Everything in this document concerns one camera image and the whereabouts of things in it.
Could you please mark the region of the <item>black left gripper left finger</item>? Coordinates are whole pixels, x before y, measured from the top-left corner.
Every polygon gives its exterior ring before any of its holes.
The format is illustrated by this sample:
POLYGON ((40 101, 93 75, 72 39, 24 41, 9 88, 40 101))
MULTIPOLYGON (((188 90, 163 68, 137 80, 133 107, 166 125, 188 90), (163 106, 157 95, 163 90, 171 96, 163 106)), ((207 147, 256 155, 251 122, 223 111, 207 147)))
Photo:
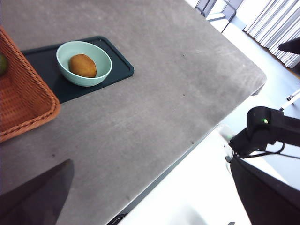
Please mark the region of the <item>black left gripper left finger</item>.
POLYGON ((0 196, 2 225, 54 225, 64 207, 75 173, 68 159, 0 196))

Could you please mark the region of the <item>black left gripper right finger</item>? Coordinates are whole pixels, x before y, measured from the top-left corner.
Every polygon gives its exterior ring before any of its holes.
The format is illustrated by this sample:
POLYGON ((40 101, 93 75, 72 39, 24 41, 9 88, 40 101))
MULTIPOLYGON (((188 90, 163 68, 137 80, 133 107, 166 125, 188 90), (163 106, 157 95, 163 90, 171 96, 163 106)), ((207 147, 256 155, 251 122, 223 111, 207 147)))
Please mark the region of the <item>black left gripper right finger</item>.
POLYGON ((230 169, 240 200, 253 225, 298 225, 300 191, 233 157, 230 169))

